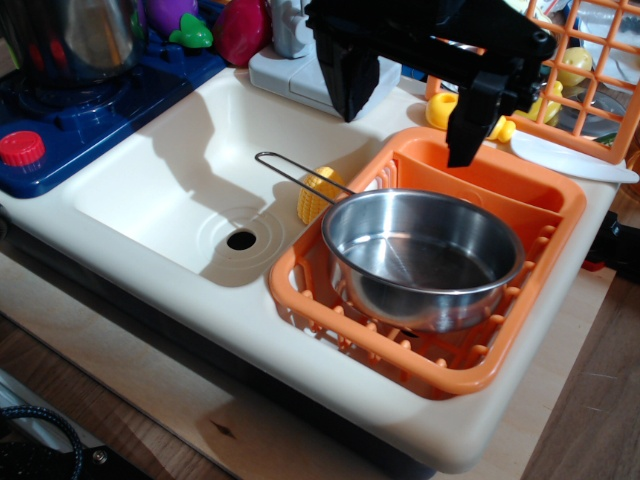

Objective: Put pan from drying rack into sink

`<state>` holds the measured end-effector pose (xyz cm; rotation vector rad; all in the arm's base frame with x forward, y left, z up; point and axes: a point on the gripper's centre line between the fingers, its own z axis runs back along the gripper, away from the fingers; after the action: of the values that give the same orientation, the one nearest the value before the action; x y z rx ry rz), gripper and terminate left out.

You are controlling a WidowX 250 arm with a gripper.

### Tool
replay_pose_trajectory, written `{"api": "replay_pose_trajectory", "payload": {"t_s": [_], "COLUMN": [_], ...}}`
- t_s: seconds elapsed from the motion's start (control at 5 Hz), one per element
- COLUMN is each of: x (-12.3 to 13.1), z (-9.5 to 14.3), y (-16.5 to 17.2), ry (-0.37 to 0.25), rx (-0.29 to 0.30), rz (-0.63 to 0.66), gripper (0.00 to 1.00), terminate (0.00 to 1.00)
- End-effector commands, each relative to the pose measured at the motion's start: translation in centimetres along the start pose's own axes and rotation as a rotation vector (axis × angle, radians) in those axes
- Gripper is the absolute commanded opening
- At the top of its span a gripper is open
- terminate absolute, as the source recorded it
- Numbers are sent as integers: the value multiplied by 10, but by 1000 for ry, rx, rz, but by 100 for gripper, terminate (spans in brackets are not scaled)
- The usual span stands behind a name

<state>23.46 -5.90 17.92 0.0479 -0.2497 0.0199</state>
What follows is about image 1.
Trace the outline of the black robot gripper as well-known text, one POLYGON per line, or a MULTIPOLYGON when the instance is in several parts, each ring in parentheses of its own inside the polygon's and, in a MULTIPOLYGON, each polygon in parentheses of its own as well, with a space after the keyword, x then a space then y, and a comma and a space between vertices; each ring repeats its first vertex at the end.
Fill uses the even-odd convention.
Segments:
POLYGON ((449 168, 468 167, 499 118, 537 99, 556 41, 504 1, 312 1, 307 26, 333 108, 345 122, 379 83, 379 57, 456 85, 449 168))

